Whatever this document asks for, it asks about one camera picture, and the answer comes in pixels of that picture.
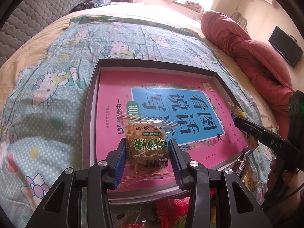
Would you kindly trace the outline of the person's right hand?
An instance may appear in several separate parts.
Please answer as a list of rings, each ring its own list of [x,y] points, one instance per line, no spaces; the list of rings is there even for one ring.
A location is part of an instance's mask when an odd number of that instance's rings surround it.
[[[266,183],[266,186],[268,190],[271,190],[274,188],[275,184],[277,183],[278,177],[278,171],[277,171],[277,160],[273,160],[270,163],[270,173],[268,174],[268,180]],[[292,191],[296,190],[298,187],[298,176],[294,172],[291,171],[284,171],[281,175],[281,178],[283,179],[284,183],[289,188],[287,193],[291,193]]]

